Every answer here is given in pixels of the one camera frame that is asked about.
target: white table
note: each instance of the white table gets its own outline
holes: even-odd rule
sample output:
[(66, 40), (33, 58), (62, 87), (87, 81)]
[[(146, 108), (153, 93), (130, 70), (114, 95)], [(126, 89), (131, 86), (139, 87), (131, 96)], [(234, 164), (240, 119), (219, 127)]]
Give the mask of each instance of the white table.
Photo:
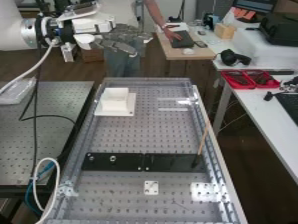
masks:
[[(207, 44), (207, 47), (212, 50), (215, 54), (219, 54), (226, 49), (231, 49), (235, 53), (243, 54), (232, 45), (231, 40), (220, 39), (219, 37), (216, 37), (214, 32), (204, 30), (202, 27), (191, 27), (190, 29), (194, 31), (199, 39)], [(198, 35), (196, 31), (202, 29), (206, 32), (206, 35)], [(215, 59), (212, 60), (212, 64), (216, 71), (224, 69), (260, 69), (274, 71), (290, 70), (287, 67), (275, 66), (274, 63), (270, 66), (259, 66), (255, 65), (252, 61), (250, 65), (243, 65), (242, 63), (238, 63), (235, 66), (227, 66), (222, 63), (219, 55), (216, 55)]]
[[(292, 77), (294, 76), (274, 76), (279, 81), (287, 81), (292, 79)], [(268, 102), (263, 100), (267, 91), (272, 93), (280, 92), (278, 89), (235, 90), (230, 88), (230, 85), (224, 82), (212, 130), (216, 135), (220, 129), (230, 95), (232, 93), (292, 179), (298, 183), (298, 126), (276, 98), (274, 97)]]

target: metal table surface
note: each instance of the metal table surface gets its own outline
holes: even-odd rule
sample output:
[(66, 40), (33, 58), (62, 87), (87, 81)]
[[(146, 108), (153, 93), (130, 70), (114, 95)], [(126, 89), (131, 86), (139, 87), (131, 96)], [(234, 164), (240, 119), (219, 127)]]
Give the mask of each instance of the metal table surface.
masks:
[[(137, 94), (133, 117), (93, 115), (106, 87), (129, 87)], [(69, 155), (45, 223), (247, 223), (211, 130), (200, 155), (204, 169), (198, 172), (81, 170), (85, 155), (95, 152), (196, 153), (206, 119), (188, 79), (105, 79)], [(158, 181), (158, 195), (143, 194), (145, 181)], [(191, 197), (191, 184), (198, 200)]]
[[(74, 121), (82, 111), (93, 82), (39, 82), (37, 115), (61, 115)], [(27, 184), (33, 158), (33, 120), (18, 121), (29, 95), (17, 105), (0, 105), (0, 188)], [(33, 103), (25, 117), (33, 116)], [(66, 119), (37, 118), (37, 160), (55, 157), (67, 141), (73, 124)], [(39, 185), (46, 185), (47, 177)]]

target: desk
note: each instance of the desk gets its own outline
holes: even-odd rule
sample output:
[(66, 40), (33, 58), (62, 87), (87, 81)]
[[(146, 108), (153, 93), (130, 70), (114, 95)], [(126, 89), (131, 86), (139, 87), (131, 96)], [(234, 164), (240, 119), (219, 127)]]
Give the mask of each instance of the desk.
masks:
[[(274, 78), (279, 81), (286, 81), (291, 79), (292, 76), (274, 76)], [(283, 163), (292, 179), (298, 183), (298, 126), (291, 120), (275, 97), (268, 102), (263, 100), (267, 91), (267, 89), (235, 90), (230, 88), (230, 85), (224, 82), (215, 120), (212, 123), (212, 130), (216, 135), (220, 128), (230, 95), (232, 93), (280, 162)], [(272, 93), (280, 92), (278, 89), (270, 91)]]
[[(216, 35), (214, 32), (204, 30), (206, 35), (198, 35), (196, 31), (202, 29), (200, 27), (194, 27), (192, 28), (192, 33), (198, 38), (207, 44), (208, 48), (215, 54), (219, 54), (223, 50), (231, 49), (235, 53), (242, 54), (242, 52), (235, 48), (232, 45), (231, 40), (223, 40)], [(218, 55), (215, 60), (212, 60), (212, 65), (218, 71), (224, 70), (224, 69), (259, 69), (259, 70), (288, 70), (287, 67), (280, 67), (275, 66), (274, 63), (270, 66), (259, 66), (254, 64), (254, 61), (251, 61), (250, 65), (243, 65), (238, 63), (235, 66), (227, 66), (222, 63), (220, 61), (220, 56)]]
[[(79, 125), (93, 82), (41, 82), (37, 115), (61, 115)], [(31, 170), (33, 122), (18, 121), (29, 94), (17, 105), (0, 106), (0, 196), (23, 195)], [(25, 117), (31, 116), (30, 105)], [(37, 160), (55, 157), (67, 143), (73, 124), (61, 118), (37, 118)], [(46, 189), (49, 178), (38, 187)]]
[[(215, 56), (214, 52), (210, 48), (199, 48), (196, 45), (194, 45), (192, 50), (194, 54), (184, 55), (182, 53), (183, 49), (179, 48), (171, 48), (170, 41), (167, 40), (163, 33), (155, 32), (156, 37), (160, 43), (160, 47), (164, 53), (166, 60), (211, 60)], [(190, 31), (188, 32), (191, 38), (194, 41), (199, 41), (199, 37)]]

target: clear plastic cover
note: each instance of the clear plastic cover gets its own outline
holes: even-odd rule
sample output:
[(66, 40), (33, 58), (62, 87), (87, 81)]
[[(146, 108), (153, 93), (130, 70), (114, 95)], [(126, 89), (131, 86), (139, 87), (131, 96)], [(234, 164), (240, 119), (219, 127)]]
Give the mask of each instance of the clear plastic cover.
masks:
[(0, 104), (18, 104), (33, 88), (35, 78), (21, 79), (0, 95)]

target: cardboard box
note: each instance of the cardboard box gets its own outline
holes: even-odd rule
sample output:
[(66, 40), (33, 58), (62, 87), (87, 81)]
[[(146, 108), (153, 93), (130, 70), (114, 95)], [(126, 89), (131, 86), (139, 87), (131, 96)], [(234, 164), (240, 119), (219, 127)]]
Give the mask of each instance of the cardboard box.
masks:
[(103, 50), (101, 50), (101, 49), (93, 49), (93, 50), (81, 49), (81, 56), (82, 56), (83, 62), (103, 61)]
[(222, 23), (216, 23), (214, 33), (220, 39), (232, 39), (234, 32), (234, 26), (226, 26)]

